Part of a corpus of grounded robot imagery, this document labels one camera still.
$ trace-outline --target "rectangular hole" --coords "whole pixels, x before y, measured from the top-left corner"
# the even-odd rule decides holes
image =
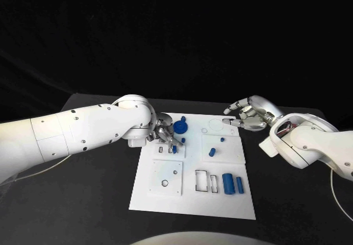
[[[205,170],[196,170],[196,191],[205,191],[208,192],[208,171]]]
[[[218,176],[217,175],[211,175],[211,191],[212,191],[212,193],[220,193],[220,190],[218,190]]]

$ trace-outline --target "black table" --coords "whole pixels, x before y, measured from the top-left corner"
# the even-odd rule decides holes
[[[116,99],[74,94],[62,110]],[[214,115],[222,115],[228,106],[172,100],[150,103],[156,111]],[[281,109],[325,117],[317,109]],[[140,148],[130,148],[120,140],[74,155],[52,170],[12,184],[0,204],[0,243],[130,244],[163,233],[214,231],[274,244],[352,244],[353,223],[333,199],[329,167],[316,162],[307,169],[297,169],[281,156],[270,158],[258,147],[268,129],[240,129],[240,134],[257,220],[129,210]],[[335,187],[342,206],[353,214],[353,182],[335,174]]]

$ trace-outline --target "table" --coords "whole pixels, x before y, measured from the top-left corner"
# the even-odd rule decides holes
[[[116,99],[74,94],[62,110]],[[156,111],[214,115],[222,115],[228,106],[156,99],[150,103]],[[281,109],[325,117],[317,109]],[[212,231],[274,244],[352,244],[353,223],[333,199],[329,167],[316,162],[297,169],[281,156],[270,158],[258,147],[268,129],[240,129],[240,134],[257,220],[129,210],[140,148],[119,140],[12,184],[0,204],[0,243],[130,244],[171,232]],[[57,162],[41,164],[25,175]],[[335,189],[343,208],[353,214],[353,182],[336,174]]]

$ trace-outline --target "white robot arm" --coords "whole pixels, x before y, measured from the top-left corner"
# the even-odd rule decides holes
[[[235,102],[225,114],[238,108],[243,108],[241,120],[225,118],[224,123],[251,131],[271,126],[270,136],[260,143],[270,157],[280,154],[297,168],[306,168],[319,160],[343,178],[353,181],[353,131],[339,132],[335,126],[315,115],[286,115],[277,106],[257,95]]]
[[[168,114],[156,114],[147,99],[126,95],[117,105],[101,104],[0,124],[0,183],[35,165],[88,151],[120,138],[130,147],[146,138],[183,145],[173,138]]]

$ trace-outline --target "blue object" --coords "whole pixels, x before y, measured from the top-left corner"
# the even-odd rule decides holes
[[[222,174],[222,179],[224,179],[225,194],[234,195],[235,194],[235,188],[234,188],[234,176],[232,176],[232,174]]]
[[[186,117],[182,116],[181,121],[176,121],[173,124],[175,133],[183,134],[188,131],[188,123],[186,123]]]
[[[240,191],[241,194],[244,194],[244,188],[243,188],[241,177],[237,177],[237,184],[238,184],[238,191]]]
[[[212,156],[215,155],[215,153],[217,153],[217,149],[215,149],[215,148],[212,148],[212,149],[211,149],[211,152],[209,152],[209,154],[208,154],[208,155],[212,157]]]

